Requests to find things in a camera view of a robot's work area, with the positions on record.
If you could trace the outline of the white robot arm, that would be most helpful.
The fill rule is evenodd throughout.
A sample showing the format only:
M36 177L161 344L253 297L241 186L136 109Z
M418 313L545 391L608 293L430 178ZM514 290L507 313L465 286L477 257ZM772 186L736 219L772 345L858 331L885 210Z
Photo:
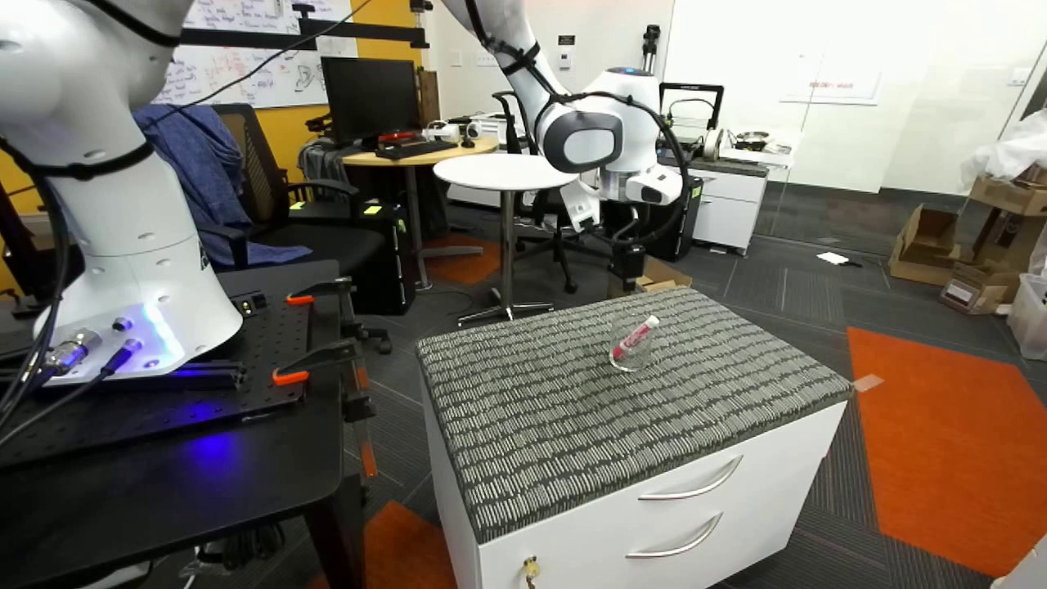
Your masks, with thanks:
M601 193L669 205L684 172L659 161L659 82L558 82L523 0L441 0L490 52L540 154ZM136 119L168 77L193 0L0 0L0 139L55 195L86 270L36 320L49 385L168 377L241 331L175 165Z

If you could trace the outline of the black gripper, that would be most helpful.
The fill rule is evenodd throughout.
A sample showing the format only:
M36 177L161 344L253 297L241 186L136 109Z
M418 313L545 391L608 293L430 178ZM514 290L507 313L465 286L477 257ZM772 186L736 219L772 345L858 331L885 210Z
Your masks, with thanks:
M615 237L613 270L618 274L621 290L632 293L638 286L638 277L644 274L644 244L635 237Z

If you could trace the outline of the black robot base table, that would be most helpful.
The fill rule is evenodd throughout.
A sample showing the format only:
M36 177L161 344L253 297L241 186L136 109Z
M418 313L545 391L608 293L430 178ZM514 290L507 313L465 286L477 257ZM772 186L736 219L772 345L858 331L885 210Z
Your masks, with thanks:
M0 477L0 589L68 589L109 570L302 518L332 589L362 589L360 477L345 464L338 373L246 426L214 426Z

